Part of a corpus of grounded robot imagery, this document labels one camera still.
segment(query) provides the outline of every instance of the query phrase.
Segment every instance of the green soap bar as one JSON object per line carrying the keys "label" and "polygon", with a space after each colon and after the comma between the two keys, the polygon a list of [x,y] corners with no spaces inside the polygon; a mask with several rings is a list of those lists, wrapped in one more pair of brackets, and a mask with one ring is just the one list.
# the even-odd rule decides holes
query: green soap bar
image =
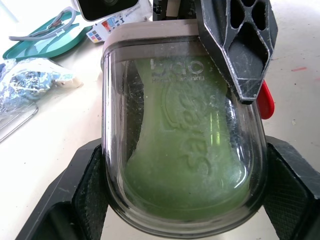
{"label": "green soap bar", "polygon": [[139,59],[144,115],[124,169],[138,208],[177,220],[210,218],[249,195],[248,173],[232,150],[227,84],[208,56]]}

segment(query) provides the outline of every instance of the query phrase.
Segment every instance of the transparent lid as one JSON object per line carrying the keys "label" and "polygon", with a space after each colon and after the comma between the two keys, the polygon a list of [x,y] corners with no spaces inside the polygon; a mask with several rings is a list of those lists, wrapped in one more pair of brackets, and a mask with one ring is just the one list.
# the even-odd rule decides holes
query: transparent lid
{"label": "transparent lid", "polygon": [[106,49],[103,150],[109,203],[149,234],[231,230],[261,206],[266,141],[257,104],[240,104],[197,37]]}

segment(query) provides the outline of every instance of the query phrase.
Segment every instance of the red mark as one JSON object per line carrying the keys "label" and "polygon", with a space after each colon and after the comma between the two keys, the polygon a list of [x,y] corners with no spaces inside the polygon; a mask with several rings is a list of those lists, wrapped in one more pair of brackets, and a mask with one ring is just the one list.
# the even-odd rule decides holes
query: red mark
{"label": "red mark", "polygon": [[307,69],[308,69],[308,68],[304,66],[304,67],[292,69],[291,71],[292,71],[292,72],[299,72],[299,71],[303,71],[303,70],[307,70]]}

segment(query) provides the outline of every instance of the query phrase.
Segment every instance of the gray cable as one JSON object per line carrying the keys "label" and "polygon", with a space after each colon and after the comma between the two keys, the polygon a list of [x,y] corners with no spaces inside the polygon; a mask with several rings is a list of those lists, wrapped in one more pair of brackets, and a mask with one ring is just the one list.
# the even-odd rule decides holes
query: gray cable
{"label": "gray cable", "polygon": [[[55,27],[55,25],[61,21],[60,18],[63,16],[63,14],[68,12],[71,12],[72,14],[70,21],[65,25],[63,24],[61,27],[57,28],[56,30],[48,33],[52,27]],[[65,9],[63,9],[62,12],[58,14],[58,16],[55,17],[52,23],[45,30],[35,32],[28,36],[9,36],[9,39],[11,41],[40,41],[40,40],[50,39],[56,36],[57,33],[61,32],[62,30],[68,29],[72,25],[72,23],[75,21],[76,16],[77,16],[76,10],[68,6]],[[45,33],[48,33],[48,34],[44,36],[38,36],[40,34],[45,34]]]}

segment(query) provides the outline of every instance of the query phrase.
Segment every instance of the green plastic tray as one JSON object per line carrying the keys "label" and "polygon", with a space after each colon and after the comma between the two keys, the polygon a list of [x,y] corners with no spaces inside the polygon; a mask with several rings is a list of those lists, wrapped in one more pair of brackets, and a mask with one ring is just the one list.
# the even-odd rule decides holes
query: green plastic tray
{"label": "green plastic tray", "polygon": [[[27,58],[52,58],[67,52],[76,46],[91,29],[91,26],[81,28],[80,24],[76,23],[77,18],[81,18],[81,14],[77,12],[76,15],[74,23],[64,33],[54,38],[40,41],[19,41],[8,49],[2,57],[4,59],[16,59],[20,61]],[[68,12],[62,16],[61,20],[68,20],[71,16],[71,12]],[[46,29],[53,19],[32,33]]]}

